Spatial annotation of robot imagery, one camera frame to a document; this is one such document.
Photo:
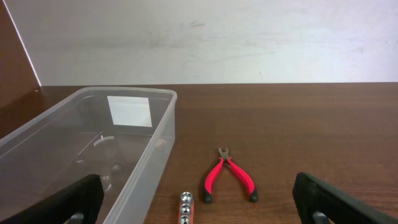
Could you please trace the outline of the orange socket rail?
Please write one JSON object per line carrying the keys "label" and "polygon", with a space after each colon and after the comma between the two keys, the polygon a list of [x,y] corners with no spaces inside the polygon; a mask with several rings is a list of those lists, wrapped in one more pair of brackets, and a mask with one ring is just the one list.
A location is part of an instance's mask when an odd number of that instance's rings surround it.
{"label": "orange socket rail", "polygon": [[193,224],[194,199],[190,192],[183,192],[180,196],[178,223]]}

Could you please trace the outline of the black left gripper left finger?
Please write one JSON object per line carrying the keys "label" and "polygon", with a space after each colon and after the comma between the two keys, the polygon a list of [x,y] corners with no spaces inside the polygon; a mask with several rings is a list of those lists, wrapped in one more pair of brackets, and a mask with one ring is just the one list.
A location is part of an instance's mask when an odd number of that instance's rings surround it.
{"label": "black left gripper left finger", "polygon": [[90,174],[1,223],[95,223],[103,199],[101,177]]}

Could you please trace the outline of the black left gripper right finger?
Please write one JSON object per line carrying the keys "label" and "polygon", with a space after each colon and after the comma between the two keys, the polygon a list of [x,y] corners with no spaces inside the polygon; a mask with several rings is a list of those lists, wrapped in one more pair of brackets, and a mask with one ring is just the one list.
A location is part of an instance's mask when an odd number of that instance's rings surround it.
{"label": "black left gripper right finger", "polygon": [[397,224],[396,218],[306,172],[296,175],[292,195],[302,223]]}

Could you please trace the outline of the clear plastic container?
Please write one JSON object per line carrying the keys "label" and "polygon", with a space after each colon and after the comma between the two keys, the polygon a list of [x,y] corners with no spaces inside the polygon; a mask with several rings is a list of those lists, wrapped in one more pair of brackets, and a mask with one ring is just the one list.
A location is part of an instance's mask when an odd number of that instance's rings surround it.
{"label": "clear plastic container", "polygon": [[175,142],[176,92],[88,87],[1,139],[1,218],[97,174],[98,223],[143,223]]}

